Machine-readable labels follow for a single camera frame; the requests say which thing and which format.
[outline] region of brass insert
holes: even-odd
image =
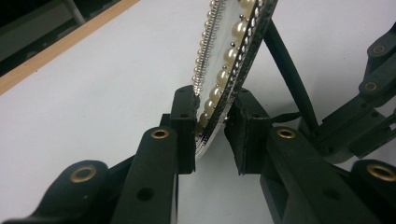
[[[376,178],[388,182],[396,181],[396,174],[385,166],[378,164],[370,164],[367,166],[367,171]]]
[[[169,132],[165,129],[158,129],[151,133],[151,137],[157,139],[163,139],[169,135]]]
[[[374,53],[383,53],[385,51],[385,46],[377,45],[373,48]]]
[[[277,135],[283,137],[283,138],[295,138],[296,133],[292,130],[289,129],[279,129],[277,130]]]
[[[96,175],[96,168],[92,165],[81,166],[70,175],[73,183],[83,183]]]
[[[376,84],[374,82],[367,82],[366,85],[364,85],[364,89],[366,89],[367,91],[375,91]]]

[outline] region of white surface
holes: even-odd
[[[190,84],[208,10],[208,1],[142,0],[0,96],[0,220],[33,212],[74,162],[113,166],[135,153]],[[319,119],[358,93],[366,50],[395,11],[393,0],[278,3],[274,21]],[[264,45],[245,88],[272,116],[295,111]],[[395,165],[395,147],[372,157]],[[237,175],[222,133],[179,190],[179,223],[272,223],[259,177]]]

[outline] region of pearl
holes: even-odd
[[[209,26],[209,21],[206,21],[204,24],[205,29],[207,29],[208,26]]]
[[[216,107],[215,103],[213,103],[211,100],[207,100],[205,102],[205,112],[208,115],[212,116],[213,112],[215,112],[215,107]]]
[[[224,52],[224,62],[227,67],[233,67],[238,50],[236,48],[229,48]]]
[[[239,5],[242,8],[242,13],[246,18],[250,18],[251,11],[253,10],[256,0],[241,0]]]
[[[207,14],[207,19],[209,20],[210,18],[212,18],[212,10],[208,11]]]
[[[209,93],[209,99],[214,103],[217,104],[219,102],[219,99],[222,95],[223,89],[219,86],[215,87],[210,91]]]
[[[231,34],[233,35],[233,40],[237,46],[242,43],[242,39],[244,38],[247,27],[248,23],[246,21],[239,21],[233,26]]]
[[[230,76],[229,71],[227,70],[220,70],[218,72],[217,78],[216,78],[216,83],[218,86],[222,87],[225,89],[225,86],[227,85],[228,77]]]
[[[216,3],[215,1],[211,1],[211,2],[210,2],[210,8],[213,9],[213,7],[215,7],[215,3]]]
[[[199,123],[201,124],[202,127],[206,127],[209,120],[210,120],[210,116],[205,112],[202,113],[201,116],[199,117]]]

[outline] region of screw hole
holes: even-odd
[[[153,138],[165,138],[169,135],[169,132],[166,131],[165,129],[159,129],[159,130],[155,130],[154,132],[151,133],[151,137]]]
[[[154,197],[154,189],[142,188],[137,192],[136,197],[142,202],[149,201]]]
[[[396,174],[388,167],[377,164],[370,164],[367,166],[367,171],[376,178],[389,182],[396,181]]]
[[[385,51],[385,46],[377,45],[373,48],[374,53],[383,53]]]
[[[366,85],[364,85],[364,89],[366,89],[367,91],[375,91],[376,84],[374,82],[367,82]]]
[[[340,201],[341,195],[335,189],[324,189],[322,194],[330,200]]]
[[[329,152],[329,153],[334,152],[334,148],[333,148],[333,147],[327,147],[326,150],[327,150],[327,152]]]
[[[86,165],[77,168],[77,170],[75,170],[73,174],[70,175],[70,180],[73,183],[83,183],[92,179],[95,175],[96,168],[92,165]]]
[[[378,116],[379,116],[379,113],[378,113],[378,112],[375,111],[375,112],[372,113],[372,117],[373,117],[373,118],[378,118]]]
[[[296,134],[295,132],[288,130],[288,129],[279,129],[277,130],[277,135],[283,138],[295,138]]]

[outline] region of mirror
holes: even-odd
[[[213,0],[192,85],[201,98],[195,130],[199,160],[226,120],[260,47],[276,0]]]

